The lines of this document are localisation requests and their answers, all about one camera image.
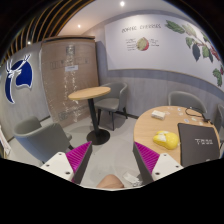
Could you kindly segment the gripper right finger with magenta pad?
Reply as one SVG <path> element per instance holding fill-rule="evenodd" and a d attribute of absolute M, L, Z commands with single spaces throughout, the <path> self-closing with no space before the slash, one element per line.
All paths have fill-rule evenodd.
<path fill-rule="evenodd" d="M 138 142 L 133 144 L 133 154 L 144 185 L 152 183 L 182 169 L 182 166 L 169 154 L 158 154 Z"/>

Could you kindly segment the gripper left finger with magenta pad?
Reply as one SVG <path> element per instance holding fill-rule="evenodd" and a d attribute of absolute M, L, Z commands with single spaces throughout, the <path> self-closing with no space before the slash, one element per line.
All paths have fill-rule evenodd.
<path fill-rule="evenodd" d="M 80 184 L 92 153 L 92 142 L 86 142 L 67 153 L 58 152 L 41 168 L 65 180 Z"/>

